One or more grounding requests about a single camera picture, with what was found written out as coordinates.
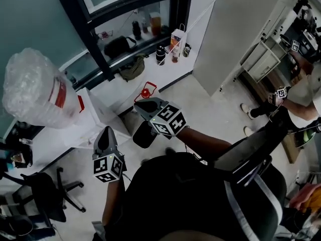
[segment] plastic bag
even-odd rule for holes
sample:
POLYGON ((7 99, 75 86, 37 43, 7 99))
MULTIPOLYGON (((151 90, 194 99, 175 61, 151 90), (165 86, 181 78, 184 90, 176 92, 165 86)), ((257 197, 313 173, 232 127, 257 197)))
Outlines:
POLYGON ((10 58, 2 102, 19 121, 56 129, 72 125, 81 110, 70 81, 47 57, 31 48, 10 58))

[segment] red label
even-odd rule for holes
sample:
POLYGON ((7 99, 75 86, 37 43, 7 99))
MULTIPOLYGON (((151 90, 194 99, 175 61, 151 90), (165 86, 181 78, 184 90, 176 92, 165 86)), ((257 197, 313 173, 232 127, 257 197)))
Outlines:
POLYGON ((55 77, 54 85, 49 96, 49 102, 59 108, 63 108, 67 95, 66 83, 62 78, 55 77))

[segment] black pants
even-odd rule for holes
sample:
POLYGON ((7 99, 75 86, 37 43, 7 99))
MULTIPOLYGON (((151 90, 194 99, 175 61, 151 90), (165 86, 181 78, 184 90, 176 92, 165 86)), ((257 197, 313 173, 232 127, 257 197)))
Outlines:
MULTIPOLYGON (((274 112, 277 109, 277 106, 272 105, 271 103, 268 102, 268 100, 266 100, 260 107, 256 108, 256 109, 252 109, 250 112, 250 115, 253 118, 257 118, 261 115, 267 115, 270 116, 270 114, 272 112, 274 112)), ((278 109, 278 112, 276 113, 276 115, 274 117, 271 118, 271 120, 273 122, 280 122, 282 121, 288 130, 297 130, 298 128, 293 124, 290 115, 287 111, 286 108, 284 107, 280 107, 278 109)))

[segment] bottle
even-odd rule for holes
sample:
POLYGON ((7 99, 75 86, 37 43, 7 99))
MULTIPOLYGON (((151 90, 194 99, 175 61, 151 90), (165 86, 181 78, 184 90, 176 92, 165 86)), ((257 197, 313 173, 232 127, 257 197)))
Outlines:
POLYGON ((179 61, 179 49, 177 47, 174 47, 172 62, 177 63, 178 61, 179 61))
POLYGON ((140 26, 138 24, 137 21, 133 21, 132 23, 132 33, 135 36, 136 40, 140 40, 141 39, 141 31, 140 31, 140 26))
POLYGON ((65 70, 65 75, 66 77, 70 80, 70 82, 74 85, 77 83, 77 79, 74 77, 74 75, 72 75, 70 72, 68 72, 67 70, 65 70))
POLYGON ((19 139, 19 142, 21 142, 22 144, 24 144, 24 145, 29 145, 29 146, 31 146, 32 145, 32 140, 30 140, 30 139, 24 139, 24 138, 22 138, 22 139, 19 139))
POLYGON ((142 18, 141 28, 142 28, 143 33, 148 33, 148 28, 147 28, 147 23, 146 23, 146 19, 145 18, 142 18))
POLYGON ((186 44, 186 46, 185 46, 185 48, 183 50, 183 56, 184 57, 188 57, 189 54, 190 54, 190 51, 191 51, 191 47, 188 44, 186 44))
POLYGON ((162 45, 157 46, 156 50, 156 61, 158 65, 164 65, 165 64, 165 53, 168 54, 168 52, 165 50, 165 47, 162 45))
POLYGON ((150 13, 150 28, 153 36, 158 36, 162 31, 162 19, 159 13, 150 13))

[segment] white shirt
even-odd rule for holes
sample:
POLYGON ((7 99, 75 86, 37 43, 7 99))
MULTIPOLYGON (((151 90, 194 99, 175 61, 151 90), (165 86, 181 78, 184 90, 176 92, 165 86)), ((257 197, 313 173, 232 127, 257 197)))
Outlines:
POLYGON ((318 112, 318 116, 311 120, 304 120, 295 116, 293 113, 289 112, 292 122, 298 128, 304 128, 321 116, 321 63, 314 66, 311 75, 304 77, 295 86, 293 86, 287 95, 287 99, 292 102, 301 104, 303 106, 308 106, 311 102, 318 112))

